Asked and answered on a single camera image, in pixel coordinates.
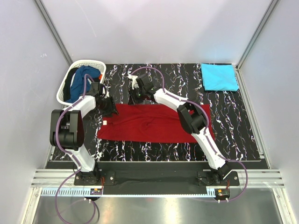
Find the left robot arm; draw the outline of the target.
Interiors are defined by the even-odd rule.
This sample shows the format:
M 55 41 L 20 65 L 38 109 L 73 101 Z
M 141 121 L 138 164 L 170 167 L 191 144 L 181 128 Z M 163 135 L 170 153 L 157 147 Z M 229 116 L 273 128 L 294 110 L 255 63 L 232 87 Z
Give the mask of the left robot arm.
M 78 172 L 89 175 L 96 175 L 99 169 L 84 145 L 83 118 L 95 109 L 98 109 L 103 117 L 118 114 L 114 99 L 109 95 L 106 86 L 97 82 L 91 83 L 90 90 L 85 89 L 68 107 L 53 110 L 50 121 L 50 144 L 69 155 Z

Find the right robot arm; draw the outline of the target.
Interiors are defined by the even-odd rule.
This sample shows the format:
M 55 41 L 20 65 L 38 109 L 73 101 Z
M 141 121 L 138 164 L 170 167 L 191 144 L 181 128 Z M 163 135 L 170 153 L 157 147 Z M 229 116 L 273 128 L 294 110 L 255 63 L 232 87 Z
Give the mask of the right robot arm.
M 216 146 L 210 131 L 209 118 L 203 108 L 187 98 L 175 95 L 162 87 L 156 87 L 146 74 L 129 75 L 129 104 L 140 104 L 144 100 L 165 105 L 178 113 L 183 130 L 190 134 L 204 152 L 215 181 L 223 181 L 231 173 L 226 158 Z

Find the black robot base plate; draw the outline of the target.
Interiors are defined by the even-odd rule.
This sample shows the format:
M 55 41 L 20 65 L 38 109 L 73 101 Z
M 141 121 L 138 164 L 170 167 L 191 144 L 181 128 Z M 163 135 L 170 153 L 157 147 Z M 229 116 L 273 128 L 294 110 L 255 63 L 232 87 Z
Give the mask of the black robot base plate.
M 97 162 L 96 172 L 79 173 L 75 185 L 116 185 L 121 183 L 191 183 L 199 186 L 239 186 L 237 172 L 230 164 L 212 169 L 206 161 Z

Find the red t shirt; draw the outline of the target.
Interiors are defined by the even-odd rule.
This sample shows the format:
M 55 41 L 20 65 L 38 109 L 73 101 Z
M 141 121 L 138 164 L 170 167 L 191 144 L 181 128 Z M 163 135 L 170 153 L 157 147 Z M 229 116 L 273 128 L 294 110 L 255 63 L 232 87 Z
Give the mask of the red t shirt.
M 97 138 L 150 143 L 196 143 L 175 110 L 164 105 L 117 104 L 118 115 L 103 118 Z

